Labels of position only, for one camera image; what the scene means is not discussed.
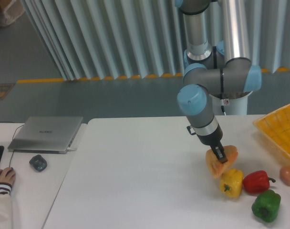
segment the bell pepper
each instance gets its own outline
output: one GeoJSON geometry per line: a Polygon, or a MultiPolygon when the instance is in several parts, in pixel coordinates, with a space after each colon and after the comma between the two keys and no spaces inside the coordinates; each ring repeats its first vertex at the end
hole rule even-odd
{"type": "Polygon", "coordinates": [[[268,177],[267,173],[263,170],[256,171],[247,175],[242,183],[246,192],[248,193],[261,193],[267,191],[270,187],[269,181],[275,182],[275,179],[268,177]]]}
{"type": "Polygon", "coordinates": [[[280,195],[269,189],[261,193],[252,204],[252,212],[267,223],[273,222],[278,216],[280,195]]]}
{"type": "Polygon", "coordinates": [[[221,175],[220,191],[229,197],[238,197],[242,190],[243,178],[244,174],[241,170],[235,168],[229,169],[221,175]]]}

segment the yellow bell pepper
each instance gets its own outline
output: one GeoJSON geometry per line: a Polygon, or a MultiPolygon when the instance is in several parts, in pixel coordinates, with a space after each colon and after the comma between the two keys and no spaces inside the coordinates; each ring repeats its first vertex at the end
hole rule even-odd
{"type": "Polygon", "coordinates": [[[241,170],[235,168],[229,169],[221,175],[220,191],[229,197],[235,198],[240,196],[243,178],[244,174],[241,170]]]}

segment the cardboard box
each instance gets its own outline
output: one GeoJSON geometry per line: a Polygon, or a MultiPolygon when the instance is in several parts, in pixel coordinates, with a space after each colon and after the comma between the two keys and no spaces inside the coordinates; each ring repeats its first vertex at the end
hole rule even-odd
{"type": "Polygon", "coordinates": [[[24,13],[20,0],[0,0],[0,27],[15,22],[24,13]]]}

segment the silver laptop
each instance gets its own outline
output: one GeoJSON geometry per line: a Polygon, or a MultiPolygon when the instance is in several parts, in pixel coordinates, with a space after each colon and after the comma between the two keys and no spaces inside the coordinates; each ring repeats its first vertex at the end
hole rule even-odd
{"type": "Polygon", "coordinates": [[[8,150],[65,154],[82,121],[83,117],[29,117],[8,150]]]}

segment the floor mat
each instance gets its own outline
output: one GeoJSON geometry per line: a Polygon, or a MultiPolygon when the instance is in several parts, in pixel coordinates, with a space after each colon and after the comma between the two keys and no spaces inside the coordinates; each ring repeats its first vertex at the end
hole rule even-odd
{"type": "Polygon", "coordinates": [[[14,85],[14,83],[0,84],[0,100],[3,100],[5,98],[5,96],[11,91],[14,85]]]}

